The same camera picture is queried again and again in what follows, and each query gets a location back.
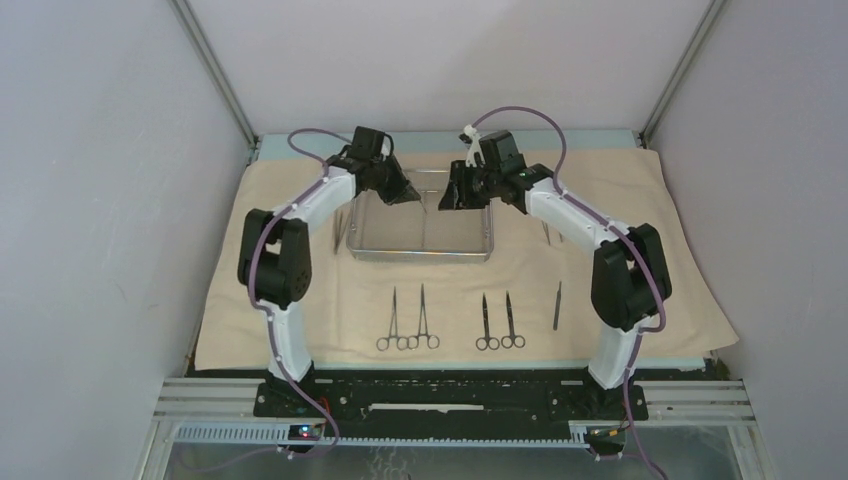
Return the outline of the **thin metal needle tweezers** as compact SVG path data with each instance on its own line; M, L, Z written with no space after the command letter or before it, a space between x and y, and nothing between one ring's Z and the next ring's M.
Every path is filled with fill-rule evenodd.
M549 228L548 224L547 224L547 223L545 223L545 222L542 222L542 228L543 228L543 232L544 232L544 235L545 235L545 239L546 239L547 244L548 244L549 246L550 246L550 245L552 245L551 235L550 235L550 228Z

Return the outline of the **metal surgical instrument tray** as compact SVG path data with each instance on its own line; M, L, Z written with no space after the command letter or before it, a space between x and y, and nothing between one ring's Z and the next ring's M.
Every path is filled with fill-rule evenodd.
M420 199L385 204L374 191L351 204L346 246L370 262L483 263L494 250L492 209L441 211L446 169L407 169Z

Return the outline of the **beige cloth wrap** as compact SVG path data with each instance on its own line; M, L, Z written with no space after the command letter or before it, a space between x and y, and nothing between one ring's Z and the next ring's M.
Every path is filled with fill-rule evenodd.
M308 158L249 167L241 181L206 301L200 370L265 368L267 321L238 281L244 219L289 202L320 174ZM586 203L661 235L672 283L667 324L643 339L639 362L686 361L738 341L688 248L655 152L571 153L562 181ZM301 302L306 344L322 368L571 366L594 353L602 322L590 301L591 258L545 234L539 220L492 204L494 250L482 263L369 262L336 246L332 227L310 233L311 285Z

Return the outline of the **metal hemostat clamp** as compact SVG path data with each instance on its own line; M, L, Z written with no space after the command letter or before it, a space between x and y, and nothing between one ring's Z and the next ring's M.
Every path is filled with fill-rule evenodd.
M424 284L420 285L419 290L419 318L417 331L414 335L410 335L407 337L407 349L408 350L416 350L421 345L424 345L427 349L434 350L440 347L441 340L440 338L431 333L429 330L429 322L427 316L427 305L426 305L426 292Z
M409 338L399 333L397 289L394 288L391 300L391 312L387 333L379 337L375 342L376 349L380 352L389 350L392 346L398 351L409 350Z

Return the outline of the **metal surgical scissors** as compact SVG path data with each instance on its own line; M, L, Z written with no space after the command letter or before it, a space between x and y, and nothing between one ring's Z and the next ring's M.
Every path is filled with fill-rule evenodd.
M526 345L526 339L516 332L513 304L509 291L505 293L505 310L508 333L501 338L501 346L505 349L522 349Z

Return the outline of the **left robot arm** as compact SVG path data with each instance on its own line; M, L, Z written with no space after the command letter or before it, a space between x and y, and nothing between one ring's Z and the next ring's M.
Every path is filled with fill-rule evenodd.
M252 209L245 216L237 277L265 317L269 371L286 380L277 402L292 416L308 414L316 403L315 388L302 380L314 364L300 305L312 280L310 235L366 191L389 206L420 201L394 147L388 133L359 126L337 154L319 161L320 176L303 192L281 206Z

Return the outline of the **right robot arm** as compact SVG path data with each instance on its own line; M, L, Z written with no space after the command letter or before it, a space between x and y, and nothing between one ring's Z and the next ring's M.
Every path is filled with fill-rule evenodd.
M459 138L467 154L452 162L439 210L478 210L499 199L590 255L590 299L604 325L588 364L594 383L583 388L581 402L593 417L610 416L622 403L618 387L632 374L641 335L651 320L665 319L671 282L659 232L600 213L567 190L554 170L527 164L506 130L481 135L467 125Z

